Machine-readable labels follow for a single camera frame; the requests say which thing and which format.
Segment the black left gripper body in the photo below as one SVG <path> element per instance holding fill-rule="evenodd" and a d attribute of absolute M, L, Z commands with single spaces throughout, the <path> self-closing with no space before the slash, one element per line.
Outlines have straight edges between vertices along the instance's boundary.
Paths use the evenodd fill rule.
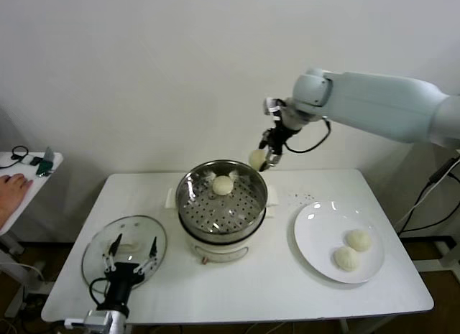
<path fill-rule="evenodd" d="M 103 301 L 104 309 L 127 309 L 127 303 L 132 288 L 144 281 L 144 275 L 139 274 L 139 264 L 116 262 L 115 270 L 106 272 L 109 289 Z"/>

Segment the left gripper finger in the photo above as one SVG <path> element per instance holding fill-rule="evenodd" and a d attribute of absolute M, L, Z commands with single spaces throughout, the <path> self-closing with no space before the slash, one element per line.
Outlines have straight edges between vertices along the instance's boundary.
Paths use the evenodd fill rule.
<path fill-rule="evenodd" d="M 135 274 L 145 274 L 148 269 L 151 269 L 152 266 L 157 261 L 157 237 L 155 236 L 151 248 L 149 250 L 148 259 L 144 260 L 135 270 Z"/>
<path fill-rule="evenodd" d="M 120 233 L 114 242 L 111 243 L 109 249 L 103 253 L 102 259 L 103 259 L 103 265 L 104 265 L 104 272 L 109 273 L 109 272 L 115 272 L 116 271 L 116 266 L 114 262 L 114 257 L 116 256 L 116 253 L 119 248 L 119 244 L 121 242 L 122 234 Z"/>

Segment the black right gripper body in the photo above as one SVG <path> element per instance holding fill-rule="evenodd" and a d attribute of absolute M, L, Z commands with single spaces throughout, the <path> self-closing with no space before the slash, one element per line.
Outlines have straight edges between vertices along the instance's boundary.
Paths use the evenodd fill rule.
<path fill-rule="evenodd" d="M 287 127 L 282 119 L 275 120 L 275 126 L 268 130 L 267 145 L 271 155 L 282 155 L 282 147 L 300 129 Z"/>

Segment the bare person hand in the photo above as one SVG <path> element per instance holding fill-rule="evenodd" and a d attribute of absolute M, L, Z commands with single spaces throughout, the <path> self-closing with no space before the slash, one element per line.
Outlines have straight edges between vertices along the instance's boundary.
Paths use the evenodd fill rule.
<path fill-rule="evenodd" d="M 28 180 L 23 174 L 1 176 L 1 226 L 9 220 L 20 206 L 32 183 L 33 180 Z"/>

